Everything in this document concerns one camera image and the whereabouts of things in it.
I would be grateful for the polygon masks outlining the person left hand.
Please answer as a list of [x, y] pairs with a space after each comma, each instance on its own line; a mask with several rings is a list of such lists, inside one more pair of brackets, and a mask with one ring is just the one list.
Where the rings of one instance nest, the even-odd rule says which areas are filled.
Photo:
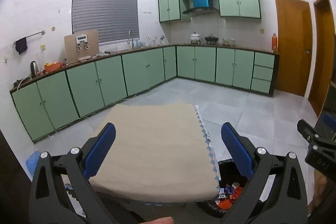
[[152, 221], [144, 222], [141, 224], [174, 224], [174, 219], [172, 217], [163, 217]]

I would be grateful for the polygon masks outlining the person right hand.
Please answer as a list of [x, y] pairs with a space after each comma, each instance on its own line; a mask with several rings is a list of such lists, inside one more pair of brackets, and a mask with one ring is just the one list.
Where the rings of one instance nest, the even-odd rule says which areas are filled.
[[327, 177], [318, 170], [314, 170], [314, 194], [308, 209], [309, 213], [323, 202], [323, 194], [327, 186]]

